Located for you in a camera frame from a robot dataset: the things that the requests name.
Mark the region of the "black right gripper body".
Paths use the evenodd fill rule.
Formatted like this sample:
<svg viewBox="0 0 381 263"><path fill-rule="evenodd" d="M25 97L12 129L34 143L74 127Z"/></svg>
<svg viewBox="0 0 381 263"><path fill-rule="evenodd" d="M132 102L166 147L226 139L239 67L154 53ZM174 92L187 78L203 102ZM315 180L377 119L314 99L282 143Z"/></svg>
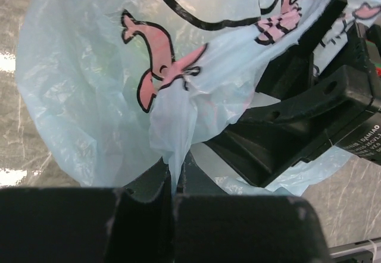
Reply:
<svg viewBox="0 0 381 263"><path fill-rule="evenodd" d="M309 90L317 159L332 146L380 164L380 27L353 25L348 41Z"/></svg>

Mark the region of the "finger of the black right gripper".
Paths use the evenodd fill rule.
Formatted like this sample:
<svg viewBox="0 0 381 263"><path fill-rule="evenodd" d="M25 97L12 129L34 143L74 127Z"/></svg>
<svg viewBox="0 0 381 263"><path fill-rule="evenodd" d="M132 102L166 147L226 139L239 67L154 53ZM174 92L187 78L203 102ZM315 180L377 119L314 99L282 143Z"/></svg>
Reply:
<svg viewBox="0 0 381 263"><path fill-rule="evenodd" d="M282 55L272 60L255 91L276 99L288 99L314 85L314 50L346 7L347 0L329 0L317 21Z"/></svg>
<svg viewBox="0 0 381 263"><path fill-rule="evenodd" d="M309 154L318 138L310 117L318 108L312 103L311 88L277 104L247 110L206 145L249 184L266 187L289 167L313 161Z"/></svg>

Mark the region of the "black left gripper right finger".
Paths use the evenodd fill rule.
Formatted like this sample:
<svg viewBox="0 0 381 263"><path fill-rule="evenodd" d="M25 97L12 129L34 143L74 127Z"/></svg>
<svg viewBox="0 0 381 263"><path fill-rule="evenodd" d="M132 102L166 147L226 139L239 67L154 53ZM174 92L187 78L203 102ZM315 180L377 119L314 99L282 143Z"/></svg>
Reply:
<svg viewBox="0 0 381 263"><path fill-rule="evenodd" d="M331 262L314 208L289 195L229 195L187 154L174 197L175 262Z"/></svg>

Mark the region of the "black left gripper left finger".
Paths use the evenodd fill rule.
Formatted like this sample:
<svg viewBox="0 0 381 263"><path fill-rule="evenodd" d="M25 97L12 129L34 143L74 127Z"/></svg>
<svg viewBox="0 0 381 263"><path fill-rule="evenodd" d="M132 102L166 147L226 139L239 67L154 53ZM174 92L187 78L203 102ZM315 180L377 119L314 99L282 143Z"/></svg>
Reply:
<svg viewBox="0 0 381 263"><path fill-rule="evenodd" d="M170 210L161 161L121 188L4 188L1 261L171 262Z"/></svg>

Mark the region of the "light blue printed plastic bag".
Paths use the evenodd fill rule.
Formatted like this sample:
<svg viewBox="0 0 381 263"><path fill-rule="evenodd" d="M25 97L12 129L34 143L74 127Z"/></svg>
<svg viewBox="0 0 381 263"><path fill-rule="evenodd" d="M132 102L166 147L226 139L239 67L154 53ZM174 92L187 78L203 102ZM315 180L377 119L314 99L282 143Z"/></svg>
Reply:
<svg viewBox="0 0 381 263"><path fill-rule="evenodd" d="M370 24L380 0L348 0ZM53 157L82 186L129 183L160 157L184 155L250 108L266 64L295 44L259 45L258 20L326 0L32 0L15 78Z"/></svg>

